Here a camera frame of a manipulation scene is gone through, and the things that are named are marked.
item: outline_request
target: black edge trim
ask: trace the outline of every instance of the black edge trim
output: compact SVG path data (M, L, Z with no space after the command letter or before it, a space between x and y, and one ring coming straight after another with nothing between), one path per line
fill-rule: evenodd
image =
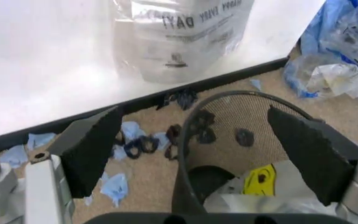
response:
M277 70L281 67L284 67L284 65L287 63L288 59L289 58L286 57L286 58L274 60L274 61L271 61L268 63L263 63L263 64L260 64L257 66L253 66L250 68L238 70L235 72L212 77L209 79L204 79L204 80L201 80L201 81L198 81L195 83L186 84L186 85L183 85L180 87L172 88L172 89L157 92L157 93L154 93L154 94L151 94L148 96L136 98L136 99L129 100L126 102L122 102L118 105L122 107L124 114L133 113L133 112L145 109L145 108L149 108L149 107L158 105L161 101L164 100L164 96L167 93L173 93L173 92L183 90L186 88L191 88L192 90L194 90L196 92L213 89L218 86L226 85L226 84L229 84L229 83L232 83L232 82L244 79L244 78L248 78L248 77L259 75L259 74L262 74L265 72ZM19 130L16 132L0 135L0 151L5 150L5 149L10 148L15 145L26 144L26 142L28 141L28 133L35 133L35 134L49 133L49 132L61 133L74 120L90 117L90 116L100 113L112 106L114 106L114 105L96 109L96 110L93 110L90 112L74 115L74 116L71 116L68 118L55 120L52 122L48 122L46 124L22 129L22 130Z

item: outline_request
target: white plastic bag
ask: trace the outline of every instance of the white plastic bag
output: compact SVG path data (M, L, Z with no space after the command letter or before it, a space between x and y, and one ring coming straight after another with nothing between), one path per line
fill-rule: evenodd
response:
M147 81L197 78L243 37L254 0L114 0L120 65Z

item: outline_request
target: torn blue paper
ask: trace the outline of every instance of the torn blue paper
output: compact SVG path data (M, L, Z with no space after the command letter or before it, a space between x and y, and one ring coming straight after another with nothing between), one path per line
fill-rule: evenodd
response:
M259 91L262 91L262 86L261 86L261 82L259 81L259 79L250 79L249 81L255 88L257 88Z
M140 129L140 126L135 121L126 121L121 125L121 130L124 134L125 142L128 143L140 136L146 136L146 133Z
M165 132L155 133L153 137L159 140L157 150L164 150L170 144Z
M32 151L35 148L46 145L56 136L55 133L28 134L27 148Z
M110 178L102 185L100 193L111 198L115 207L118 207L119 202L128 194L128 182L125 174L120 173Z
M9 163L12 168L18 168L27 161L28 157L24 145L14 146L0 156L0 162Z
M337 21L358 6L358 0L326 0L301 36L303 55L324 52L320 40L331 32Z
M123 146L114 145L113 151L114 151L114 159L118 161L121 161L126 157L126 152Z
M85 199L85 205L90 206L90 204L92 204L93 201L93 196L90 195L89 197L84 197L84 199Z

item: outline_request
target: black debris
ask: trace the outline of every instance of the black debris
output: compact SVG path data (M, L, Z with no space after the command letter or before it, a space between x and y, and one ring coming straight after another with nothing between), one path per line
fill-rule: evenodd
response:
M237 128L235 130L235 138L237 143L243 147L251 147L255 142L254 133L245 128Z
M159 110L165 106L168 106L170 102L176 101L182 110L187 110L197 101L197 93L190 89L184 89L174 94L166 94L163 101L157 106L156 110Z
M132 153L132 149L136 149L137 150L137 153L136 154L133 154ZM135 159L138 159L140 157L140 155L142 154L142 142L140 139L135 139L131 142L129 142L128 144L126 144L124 146L124 151L126 153L126 155L135 160Z
M200 144L211 144L216 140L215 133L209 127L202 130L199 135L197 136L197 141Z
M176 94L177 102L182 110L187 110L198 100L196 92L185 89Z
M177 160L178 155L172 155L172 146L169 146L164 153L165 158L167 158L169 161Z
M215 123L215 114L205 109L201 110L193 118L190 124L190 134L191 135L199 134L213 123Z
M180 130L182 127L178 124L172 125L168 128L166 131L166 137L171 142L172 145L177 146L178 145L178 137L180 134Z
M159 139L155 139L151 136L149 136L149 137L140 136L139 139L141 142L140 146L141 146L142 152L151 154L157 150Z

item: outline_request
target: white tabletop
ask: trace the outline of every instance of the white tabletop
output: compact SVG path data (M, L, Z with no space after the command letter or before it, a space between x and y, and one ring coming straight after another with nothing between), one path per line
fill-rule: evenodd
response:
M239 48L196 81L284 58L324 0L255 0ZM0 135L183 84L119 73L109 0L0 0Z

